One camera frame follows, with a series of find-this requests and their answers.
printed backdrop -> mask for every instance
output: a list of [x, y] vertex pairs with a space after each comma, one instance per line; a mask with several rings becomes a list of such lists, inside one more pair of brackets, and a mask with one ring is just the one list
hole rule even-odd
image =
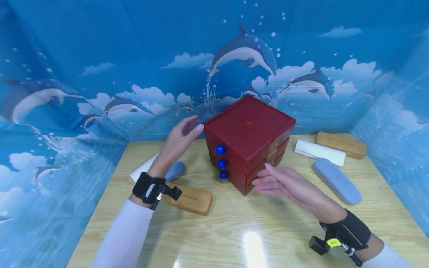
[[294, 134], [365, 141], [429, 235], [428, 12], [425, 0], [0, 0], [1, 266], [64, 267], [129, 142], [246, 95], [295, 117]]

yellow label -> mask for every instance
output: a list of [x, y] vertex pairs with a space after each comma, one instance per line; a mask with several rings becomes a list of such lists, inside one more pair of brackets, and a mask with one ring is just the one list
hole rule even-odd
[[338, 239], [336, 239], [336, 238], [331, 238], [328, 241], [326, 241], [326, 243], [330, 247], [339, 247], [339, 246], [341, 246], [341, 242], [338, 241]]

right hand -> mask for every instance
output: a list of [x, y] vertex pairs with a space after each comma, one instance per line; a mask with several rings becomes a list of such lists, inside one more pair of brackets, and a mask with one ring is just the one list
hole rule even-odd
[[320, 222], [337, 223], [347, 217], [342, 206], [292, 168], [266, 164], [266, 169], [259, 171], [257, 177], [252, 181], [256, 191], [267, 196], [287, 197]]

blue ball handle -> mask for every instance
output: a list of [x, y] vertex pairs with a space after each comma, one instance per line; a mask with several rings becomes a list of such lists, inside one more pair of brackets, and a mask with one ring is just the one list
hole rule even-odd
[[226, 173], [225, 171], [221, 171], [221, 172], [219, 173], [219, 178], [220, 178], [221, 180], [226, 180], [226, 179], [228, 178], [228, 173]]
[[218, 160], [218, 168], [224, 169], [227, 166], [227, 162], [223, 159]]
[[225, 149], [225, 146], [223, 146], [222, 144], [219, 144], [218, 146], [216, 146], [216, 148], [214, 150], [215, 150], [214, 152], [217, 155], [224, 155], [226, 153], [226, 151], [227, 151]]

left hand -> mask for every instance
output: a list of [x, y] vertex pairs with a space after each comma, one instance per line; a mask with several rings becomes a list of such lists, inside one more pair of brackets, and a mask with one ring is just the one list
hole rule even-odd
[[185, 118], [173, 127], [164, 147], [150, 167], [148, 175], [164, 178], [171, 165], [186, 152], [203, 129], [204, 125], [199, 123], [197, 115]]

